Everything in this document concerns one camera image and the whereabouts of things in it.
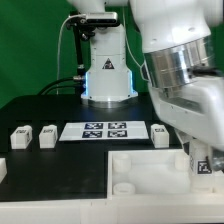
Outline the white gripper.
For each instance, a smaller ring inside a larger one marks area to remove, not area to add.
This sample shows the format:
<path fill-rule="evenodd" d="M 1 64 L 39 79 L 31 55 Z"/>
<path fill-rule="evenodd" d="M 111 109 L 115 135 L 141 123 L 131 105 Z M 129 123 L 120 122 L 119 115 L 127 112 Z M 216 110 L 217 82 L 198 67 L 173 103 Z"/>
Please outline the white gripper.
<path fill-rule="evenodd" d="M 189 153 L 188 135 L 193 136 L 214 147 L 213 170 L 224 170 L 224 78 L 197 77 L 173 98 L 151 86 L 149 93 L 159 119 L 176 128 L 184 152 Z"/>

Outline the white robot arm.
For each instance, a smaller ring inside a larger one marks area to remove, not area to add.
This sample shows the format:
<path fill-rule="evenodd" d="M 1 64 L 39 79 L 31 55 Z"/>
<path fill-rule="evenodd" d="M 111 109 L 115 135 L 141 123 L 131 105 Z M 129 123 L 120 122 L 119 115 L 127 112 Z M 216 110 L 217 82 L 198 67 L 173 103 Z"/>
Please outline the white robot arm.
<path fill-rule="evenodd" d="M 210 27 L 223 21 L 223 0 L 67 0 L 91 37 L 82 101 L 114 106 L 137 94 L 124 70 L 124 26 L 107 6 L 128 5 L 142 38 L 143 78 L 158 118 L 206 146 L 224 170 L 224 76 L 214 67 Z"/>

